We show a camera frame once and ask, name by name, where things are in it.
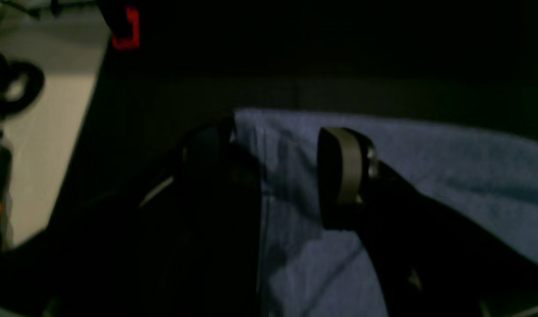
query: blue cloth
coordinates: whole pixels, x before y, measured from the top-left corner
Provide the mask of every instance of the blue cloth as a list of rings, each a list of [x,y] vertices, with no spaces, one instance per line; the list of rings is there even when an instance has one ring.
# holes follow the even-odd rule
[[[369,255],[319,220],[319,128],[371,138],[380,160],[538,263],[538,143],[486,130],[355,114],[240,110],[235,142],[259,159],[264,316],[385,317]]]

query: blue towel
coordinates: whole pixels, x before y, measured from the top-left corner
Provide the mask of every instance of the blue towel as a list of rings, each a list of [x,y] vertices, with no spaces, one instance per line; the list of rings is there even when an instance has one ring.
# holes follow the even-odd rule
[[[235,142],[261,165],[259,289],[267,317],[385,317],[369,255],[319,217],[319,128],[373,140],[422,194],[462,212],[538,263],[538,143],[480,129],[355,114],[240,110]]]

